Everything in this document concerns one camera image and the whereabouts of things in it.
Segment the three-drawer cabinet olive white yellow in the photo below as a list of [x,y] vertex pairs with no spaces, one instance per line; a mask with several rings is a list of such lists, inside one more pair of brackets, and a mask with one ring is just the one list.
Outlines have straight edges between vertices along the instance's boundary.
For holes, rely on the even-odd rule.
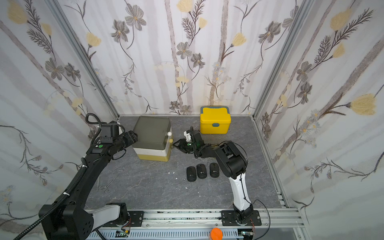
[[168,132],[172,132],[171,121],[167,117],[140,116],[133,130],[138,141],[133,149],[140,160],[167,162],[170,159],[171,144]]

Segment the black computer mouse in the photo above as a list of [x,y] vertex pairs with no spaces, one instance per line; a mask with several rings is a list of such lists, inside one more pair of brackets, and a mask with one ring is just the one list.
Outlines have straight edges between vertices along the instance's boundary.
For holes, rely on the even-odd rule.
[[196,171],[196,168],[194,166],[187,167],[186,174],[187,174],[187,181],[188,182],[196,181],[197,171]]
[[210,164],[210,176],[212,178],[218,178],[220,176],[220,168],[217,163]]
[[204,164],[197,165],[197,176],[199,179],[205,179],[207,177],[207,168]]

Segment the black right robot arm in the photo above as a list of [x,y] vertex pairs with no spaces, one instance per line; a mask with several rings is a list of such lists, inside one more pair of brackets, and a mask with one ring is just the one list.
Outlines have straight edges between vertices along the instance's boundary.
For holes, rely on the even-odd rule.
[[244,225],[254,212],[246,187],[246,169],[248,157],[239,150],[239,145],[232,141],[223,141],[217,145],[206,144],[200,131],[190,128],[184,132],[184,138],[173,143],[173,147],[185,154],[194,155],[195,159],[214,158],[222,173],[228,177],[234,196],[234,218]]

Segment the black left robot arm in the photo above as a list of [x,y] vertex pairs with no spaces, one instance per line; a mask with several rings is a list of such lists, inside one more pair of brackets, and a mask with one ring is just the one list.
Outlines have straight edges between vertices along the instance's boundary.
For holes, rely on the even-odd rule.
[[82,158],[82,166],[64,192],[51,205],[43,205],[39,211],[45,235],[49,240],[85,240],[93,231],[107,223],[125,225],[130,222],[124,203],[108,204],[86,211],[88,196],[99,175],[113,156],[125,151],[138,140],[133,131],[119,134],[119,125],[102,126],[106,134],[100,142],[94,142]]

